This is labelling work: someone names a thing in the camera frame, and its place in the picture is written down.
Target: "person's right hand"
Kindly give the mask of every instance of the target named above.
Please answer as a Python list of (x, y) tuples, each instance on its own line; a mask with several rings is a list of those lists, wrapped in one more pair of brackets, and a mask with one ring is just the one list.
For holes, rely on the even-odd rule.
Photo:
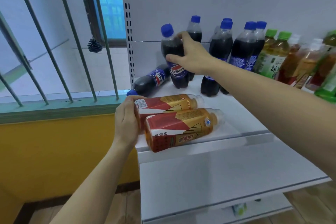
[(191, 39), (187, 31), (182, 31), (177, 36), (183, 40), (184, 57), (168, 54), (166, 60), (183, 66), (195, 74), (207, 74), (211, 69), (213, 57), (204, 49), (201, 43)]

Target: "metal bar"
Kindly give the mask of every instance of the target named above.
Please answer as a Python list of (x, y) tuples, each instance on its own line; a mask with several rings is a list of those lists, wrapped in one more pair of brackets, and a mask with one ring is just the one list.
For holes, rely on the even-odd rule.
[(62, 82), (62, 85), (63, 85), (63, 87), (64, 87), (64, 89), (65, 89), (65, 91), (66, 91), (66, 93), (67, 93), (67, 95), (68, 95), (68, 97), (69, 97), (69, 100), (70, 100), (71, 103), (73, 103), (74, 101), (73, 101), (73, 99), (72, 99), (72, 96), (71, 96), (71, 93), (70, 93), (70, 91), (69, 91), (69, 88), (68, 88), (68, 86), (67, 86), (67, 84), (66, 84), (66, 82), (65, 82), (65, 80), (64, 80), (64, 78), (63, 78), (63, 75), (62, 75), (62, 73), (61, 73), (61, 71), (60, 71), (60, 68), (59, 68), (58, 65), (57, 65), (57, 62), (56, 62), (56, 60), (55, 60), (55, 57), (54, 57), (54, 55), (53, 55), (53, 53), (52, 53), (52, 51), (51, 51), (51, 48), (50, 48), (50, 46), (49, 46), (49, 44), (48, 44), (48, 42), (47, 42), (47, 39), (46, 39), (46, 37), (45, 37), (45, 35), (44, 35), (43, 31), (42, 31), (42, 28), (41, 28), (41, 26), (40, 26), (40, 23), (39, 23), (39, 21), (37, 20), (37, 17), (36, 17), (35, 12), (34, 12), (34, 10), (33, 10), (33, 8), (32, 8), (32, 5), (30, 4), (30, 1), (29, 1), (29, 0), (24, 0), (24, 1), (25, 1), (25, 3), (26, 3), (26, 6), (27, 6), (29, 12), (30, 12), (31, 18), (33, 19), (33, 21), (34, 21), (34, 23), (35, 23), (35, 26), (36, 26), (36, 28), (37, 28), (37, 31), (38, 31), (39, 34), (40, 34), (40, 37), (41, 37), (41, 39), (42, 39), (42, 41), (43, 41), (43, 43), (44, 43), (44, 46), (45, 46), (45, 48), (46, 48), (46, 50), (47, 50), (47, 52), (48, 52), (48, 54), (49, 54), (49, 57), (50, 57), (50, 59), (51, 59), (51, 62), (52, 62), (52, 64), (54, 65), (54, 67), (55, 67), (55, 69), (56, 69), (56, 72), (57, 72), (57, 74), (58, 74), (58, 76), (59, 76), (59, 78), (60, 78), (60, 80), (61, 80), (61, 82)]
[(105, 24), (104, 24), (102, 7), (100, 6), (100, 0), (96, 0), (96, 2), (97, 2), (97, 9), (98, 9), (99, 18), (100, 18), (101, 29), (103, 31), (103, 36), (104, 36), (104, 42), (105, 42), (105, 47), (106, 47), (106, 52), (107, 52), (107, 57), (108, 57), (108, 63), (110, 64), (110, 70), (111, 70), (111, 75), (112, 75), (112, 81), (113, 81), (115, 96), (116, 96), (117, 100), (119, 100), (117, 82), (116, 82), (116, 77), (114, 75), (111, 52), (110, 52), (110, 47), (109, 47), (109, 40), (108, 40), (107, 35), (106, 35), (106, 29), (105, 29)]
[(23, 104), (19, 100), (18, 96), (15, 94), (14, 90), (12, 90), (11, 86), (6, 82), (5, 78), (0, 73), (0, 81), (3, 83), (3, 85), (8, 89), (9, 93), (13, 96), (15, 101), (18, 103), (20, 107), (23, 107)]
[[(15, 39), (15, 36), (13, 35), (13, 32), (11, 31), (11, 28), (7, 24), (7, 22), (6, 22), (5, 18), (3, 17), (1, 11), (0, 11), (0, 29), (1, 29), (1, 32), (2, 32), (3, 36), (6, 38), (8, 44), (12, 48), (13, 52), (17, 56), (24, 57), (25, 55), (24, 55), (19, 43)], [(26, 62), (23, 62), (22, 64), (23, 64), (24, 68), (27, 70), (27, 73), (29, 74), (31, 80), (34, 82), (37, 90), (40, 92), (40, 95), (42, 96), (45, 104), (48, 105), (49, 102), (48, 102), (45, 94), (43, 93), (39, 83), (37, 82), (35, 76), (31, 72), (31, 70), (29, 68), (29, 65)]]
[(77, 45), (77, 48), (78, 48), (79, 55), (80, 55), (82, 63), (83, 63), (83, 67), (84, 67), (84, 70), (85, 70), (85, 73), (86, 73), (87, 80), (88, 80), (89, 85), (90, 85), (90, 89), (91, 89), (91, 92), (92, 92), (92, 95), (93, 95), (93, 99), (94, 99), (95, 102), (97, 102), (97, 96), (96, 96), (96, 93), (95, 93), (95, 89), (93, 88), (93, 84), (92, 84), (92, 80), (91, 80), (91, 77), (90, 77), (89, 69), (87, 68), (87, 65), (86, 65), (86, 61), (85, 61), (85, 58), (84, 58), (84, 54), (83, 54), (83, 51), (82, 51), (81, 44), (79, 42), (79, 38), (78, 38), (78, 35), (77, 35), (75, 24), (74, 24), (74, 21), (72, 19), (71, 13), (70, 13), (68, 2), (67, 2), (67, 0), (62, 0), (62, 1), (63, 1), (63, 5), (64, 5), (64, 8), (65, 8), (66, 15), (68, 16), (68, 20), (69, 20), (69, 23), (70, 23), (70, 26), (71, 26), (73, 36), (74, 36), (75, 41), (76, 41), (76, 45)]

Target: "person's left hand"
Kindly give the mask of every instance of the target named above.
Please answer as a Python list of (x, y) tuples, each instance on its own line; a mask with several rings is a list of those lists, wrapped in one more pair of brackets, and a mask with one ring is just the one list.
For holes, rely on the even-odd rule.
[(142, 96), (127, 96), (115, 110), (115, 135), (112, 146), (131, 151), (137, 143), (138, 122), (134, 114), (134, 101)]

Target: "window frame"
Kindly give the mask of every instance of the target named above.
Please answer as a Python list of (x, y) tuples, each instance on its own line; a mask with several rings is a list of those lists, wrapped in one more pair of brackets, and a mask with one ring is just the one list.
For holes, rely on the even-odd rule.
[[(103, 35), (100, 33), (100, 25), (98, 20), (98, 14), (96, 12), (95, 0), (83, 0), (86, 10), (86, 14), (89, 20), (91, 33), (93, 38), (96, 39), (102, 46), (105, 46), (105, 41)], [(113, 47), (127, 47), (126, 38), (125, 39), (109, 39), (108, 45), (110, 48)]]

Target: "window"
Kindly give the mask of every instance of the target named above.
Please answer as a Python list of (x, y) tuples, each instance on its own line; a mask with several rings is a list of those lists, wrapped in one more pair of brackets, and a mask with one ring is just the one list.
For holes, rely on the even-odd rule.
[[(123, 0), (99, 0), (110, 47), (126, 47)], [(93, 37), (105, 46), (96, 0), (84, 0)]]

